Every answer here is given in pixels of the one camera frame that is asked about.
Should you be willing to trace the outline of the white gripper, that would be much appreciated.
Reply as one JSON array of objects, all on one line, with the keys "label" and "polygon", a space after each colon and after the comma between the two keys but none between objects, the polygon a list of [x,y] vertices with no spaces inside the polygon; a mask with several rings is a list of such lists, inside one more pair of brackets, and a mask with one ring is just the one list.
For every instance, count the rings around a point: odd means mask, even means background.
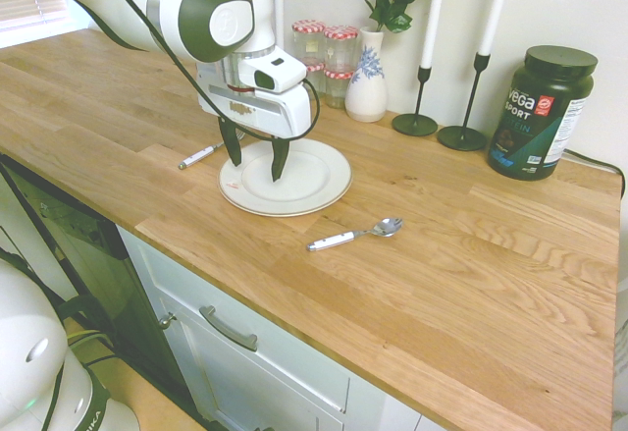
[{"label": "white gripper", "polygon": [[[286,138],[304,134],[311,124],[310,99],[304,85],[299,83],[279,94],[260,89],[235,92],[223,81],[219,62],[197,63],[196,70],[196,82],[223,114],[238,124],[278,136],[271,140],[271,176],[273,182],[278,181],[288,159]],[[219,129],[230,159],[237,167],[241,164],[241,148],[238,129],[231,120],[221,117]]]}]

